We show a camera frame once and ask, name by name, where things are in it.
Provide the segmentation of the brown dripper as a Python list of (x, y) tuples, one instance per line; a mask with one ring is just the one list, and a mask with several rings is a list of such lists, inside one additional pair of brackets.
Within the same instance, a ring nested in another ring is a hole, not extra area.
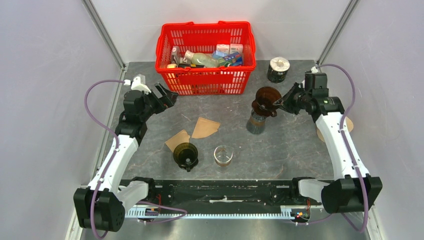
[(274, 103), (282, 98), (280, 92), (270, 86), (264, 86), (257, 90), (255, 99), (251, 104), (252, 110), (259, 116), (276, 117), (279, 108)]

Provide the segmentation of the brown paper coffee filter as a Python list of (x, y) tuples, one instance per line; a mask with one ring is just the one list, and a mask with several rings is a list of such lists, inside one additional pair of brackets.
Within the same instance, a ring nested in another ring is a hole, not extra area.
[(203, 117), (199, 117), (194, 127), (191, 137), (193, 139), (203, 139), (216, 133), (221, 123), (213, 120), (209, 120)]

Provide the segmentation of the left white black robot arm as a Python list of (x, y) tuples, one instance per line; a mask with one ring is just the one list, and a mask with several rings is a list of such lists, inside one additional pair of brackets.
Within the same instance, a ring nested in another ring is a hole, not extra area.
[(98, 239), (120, 230), (125, 214), (138, 202), (152, 204), (157, 198), (152, 178), (135, 177), (120, 189), (125, 169), (148, 130), (148, 119), (173, 107), (179, 96), (160, 83), (154, 86), (160, 96), (145, 84), (132, 86), (125, 93), (124, 110), (119, 115), (115, 130), (100, 124), (113, 136), (111, 148), (89, 184), (77, 188), (73, 195), (80, 227), (92, 230)]

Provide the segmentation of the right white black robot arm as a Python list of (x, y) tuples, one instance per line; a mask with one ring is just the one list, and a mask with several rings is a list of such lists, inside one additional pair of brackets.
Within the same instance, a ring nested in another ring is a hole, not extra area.
[(321, 203), (329, 214), (367, 212), (383, 188), (378, 176), (371, 176), (363, 164), (348, 131), (343, 104), (323, 86), (295, 83), (273, 105), (297, 115), (306, 111), (321, 132), (333, 167), (330, 183), (297, 177), (288, 191), (289, 200), (300, 205), (308, 198)]

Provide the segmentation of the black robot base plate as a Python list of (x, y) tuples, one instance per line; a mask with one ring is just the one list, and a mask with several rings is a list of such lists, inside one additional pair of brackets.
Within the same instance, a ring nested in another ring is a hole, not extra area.
[(145, 201), (205, 215), (276, 214), (281, 206), (317, 205), (295, 195), (290, 180), (156, 179)]

